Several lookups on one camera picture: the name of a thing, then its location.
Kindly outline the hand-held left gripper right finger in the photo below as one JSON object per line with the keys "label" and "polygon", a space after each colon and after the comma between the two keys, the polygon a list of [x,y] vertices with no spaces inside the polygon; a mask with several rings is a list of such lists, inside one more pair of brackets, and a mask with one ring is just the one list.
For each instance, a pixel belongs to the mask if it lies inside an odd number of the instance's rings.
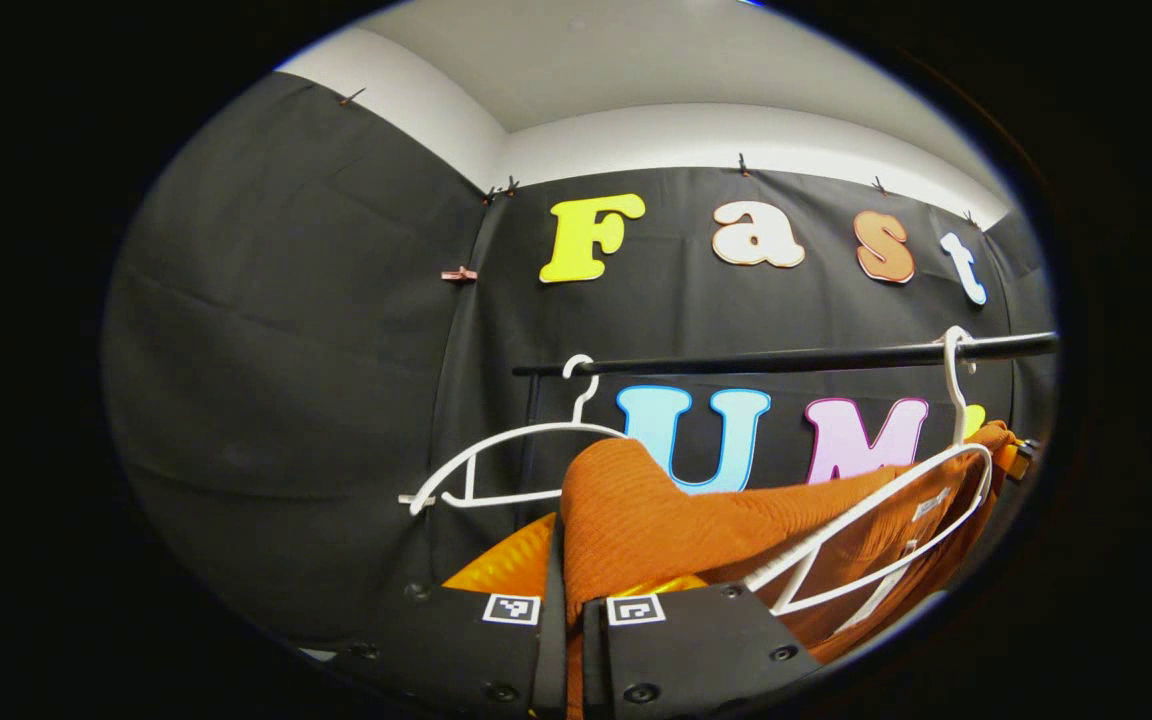
{"label": "hand-held left gripper right finger", "polygon": [[599,598],[582,611],[585,719],[748,719],[820,669],[740,583]]}

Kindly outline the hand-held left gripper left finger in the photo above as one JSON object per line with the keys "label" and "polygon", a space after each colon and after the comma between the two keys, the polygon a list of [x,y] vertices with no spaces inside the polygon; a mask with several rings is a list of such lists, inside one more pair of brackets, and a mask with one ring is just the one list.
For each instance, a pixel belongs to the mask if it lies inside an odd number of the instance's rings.
{"label": "hand-held left gripper left finger", "polygon": [[548,514],[517,530],[456,588],[384,594],[326,665],[420,719],[563,719],[561,520]]}

